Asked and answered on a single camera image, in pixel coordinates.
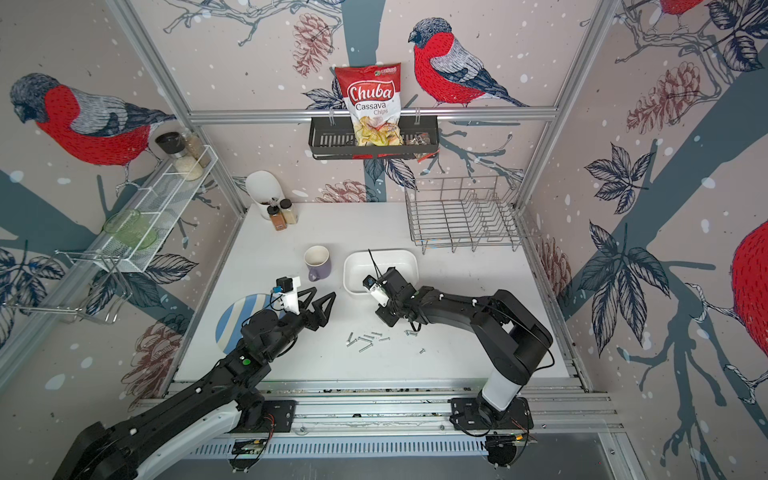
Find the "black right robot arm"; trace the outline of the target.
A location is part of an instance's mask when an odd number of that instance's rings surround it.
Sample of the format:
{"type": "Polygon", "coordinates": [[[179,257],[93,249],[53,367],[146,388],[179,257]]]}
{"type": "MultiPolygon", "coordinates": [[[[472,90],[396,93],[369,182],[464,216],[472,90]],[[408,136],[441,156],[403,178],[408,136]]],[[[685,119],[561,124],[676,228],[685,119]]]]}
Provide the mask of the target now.
{"type": "Polygon", "coordinates": [[[438,324],[476,336],[494,367],[480,393],[480,407],[490,415],[506,412],[553,345],[550,331],[507,290],[472,297],[415,288],[394,267],[377,278],[366,276],[362,285],[389,327],[403,320],[414,332],[438,324]]]}

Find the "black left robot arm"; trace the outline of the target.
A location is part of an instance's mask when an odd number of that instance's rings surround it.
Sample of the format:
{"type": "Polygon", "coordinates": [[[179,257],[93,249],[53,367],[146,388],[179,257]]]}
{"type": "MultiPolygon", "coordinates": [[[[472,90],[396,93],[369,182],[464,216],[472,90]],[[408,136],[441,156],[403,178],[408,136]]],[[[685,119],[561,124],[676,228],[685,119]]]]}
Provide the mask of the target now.
{"type": "Polygon", "coordinates": [[[268,402],[257,386],[302,330],[327,325],[335,299],[308,288],[298,294],[297,312],[254,313],[242,323],[235,348],[192,385],[112,427],[96,422],[81,431],[55,478],[154,479],[238,427],[268,436],[289,431],[294,402],[268,402]]]}

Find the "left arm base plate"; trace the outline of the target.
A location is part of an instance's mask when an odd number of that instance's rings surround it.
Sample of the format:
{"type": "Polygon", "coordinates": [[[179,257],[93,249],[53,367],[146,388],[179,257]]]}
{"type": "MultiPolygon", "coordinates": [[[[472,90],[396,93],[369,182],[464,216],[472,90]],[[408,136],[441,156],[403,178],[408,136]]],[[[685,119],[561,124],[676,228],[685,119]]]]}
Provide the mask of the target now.
{"type": "Polygon", "coordinates": [[[297,405],[295,400],[262,400],[235,410],[236,422],[225,433],[289,433],[297,405]]]}

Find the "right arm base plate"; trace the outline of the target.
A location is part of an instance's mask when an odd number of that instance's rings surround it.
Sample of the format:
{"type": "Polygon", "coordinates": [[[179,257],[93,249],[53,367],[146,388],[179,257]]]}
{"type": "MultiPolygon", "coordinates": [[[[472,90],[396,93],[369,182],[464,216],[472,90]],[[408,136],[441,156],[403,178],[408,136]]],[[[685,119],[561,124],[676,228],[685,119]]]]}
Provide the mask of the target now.
{"type": "Polygon", "coordinates": [[[509,406],[498,411],[480,395],[475,398],[454,397],[450,401],[449,421],[456,430],[481,432],[489,430],[529,430],[534,426],[528,401],[515,397],[509,406]]]}

